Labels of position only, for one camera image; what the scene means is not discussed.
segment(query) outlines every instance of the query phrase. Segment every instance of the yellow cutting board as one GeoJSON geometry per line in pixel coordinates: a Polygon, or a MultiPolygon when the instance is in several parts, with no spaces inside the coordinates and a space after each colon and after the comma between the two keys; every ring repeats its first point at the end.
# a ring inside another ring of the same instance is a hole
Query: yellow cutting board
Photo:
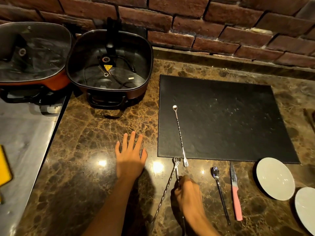
{"type": "Polygon", "coordinates": [[[4,150],[0,145],[0,186],[4,185],[12,179],[12,174],[4,155],[4,150]]]}

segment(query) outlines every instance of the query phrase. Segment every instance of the yellow warning label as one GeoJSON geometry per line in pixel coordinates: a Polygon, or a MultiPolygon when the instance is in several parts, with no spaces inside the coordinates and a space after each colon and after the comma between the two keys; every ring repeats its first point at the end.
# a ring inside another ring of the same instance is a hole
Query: yellow warning label
{"type": "Polygon", "coordinates": [[[112,65],[104,65],[104,67],[105,67],[105,69],[107,70],[107,71],[109,71],[110,69],[111,69],[111,67],[113,67],[112,65]]]}

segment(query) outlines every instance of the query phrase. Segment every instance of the black placemat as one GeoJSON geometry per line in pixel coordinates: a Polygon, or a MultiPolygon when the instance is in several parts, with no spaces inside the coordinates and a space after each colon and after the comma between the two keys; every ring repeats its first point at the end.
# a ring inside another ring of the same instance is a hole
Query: black placemat
{"type": "Polygon", "coordinates": [[[160,76],[158,156],[300,163],[267,85],[160,76]]]}

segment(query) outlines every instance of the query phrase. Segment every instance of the marble countertop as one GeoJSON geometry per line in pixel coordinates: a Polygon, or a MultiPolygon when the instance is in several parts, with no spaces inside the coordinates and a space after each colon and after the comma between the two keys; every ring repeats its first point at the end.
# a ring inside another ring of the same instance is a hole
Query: marble countertop
{"type": "MultiPolygon", "coordinates": [[[[125,132],[133,130],[144,135],[149,157],[130,195],[126,211],[128,223],[123,235],[147,235],[146,220],[155,214],[173,167],[170,158],[157,157],[160,74],[271,85],[301,161],[300,165],[287,165],[294,176],[296,189],[315,187],[315,135],[303,115],[303,108],[315,106],[315,82],[155,59],[144,99],[123,113],[93,109],[85,95],[71,97],[16,235],[80,235],[116,181],[116,141],[121,141],[125,132]],[[120,118],[108,119],[106,115],[120,118]]],[[[221,235],[309,235],[296,216],[294,198],[289,201],[269,198],[255,182],[254,163],[233,164],[243,212],[241,222],[234,218],[230,162],[190,159],[188,168],[184,169],[182,164],[179,167],[180,175],[188,174],[200,185],[206,215],[221,235]],[[222,175],[221,187],[230,226],[215,179],[210,174],[213,165],[222,175]]],[[[156,219],[153,235],[182,234],[178,206],[171,198],[174,183],[175,177],[156,219]]]]}

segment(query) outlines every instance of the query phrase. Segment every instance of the white plate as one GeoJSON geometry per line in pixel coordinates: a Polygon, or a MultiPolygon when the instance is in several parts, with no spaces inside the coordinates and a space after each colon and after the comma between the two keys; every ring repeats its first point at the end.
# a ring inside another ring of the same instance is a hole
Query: white plate
{"type": "Polygon", "coordinates": [[[288,200],[293,196],[293,176],[279,160],[270,157],[262,159],[257,165],[256,174],[260,185],[272,198],[288,200]]]}
{"type": "Polygon", "coordinates": [[[305,228],[315,235],[315,189],[305,187],[295,196],[296,212],[305,228]]]}

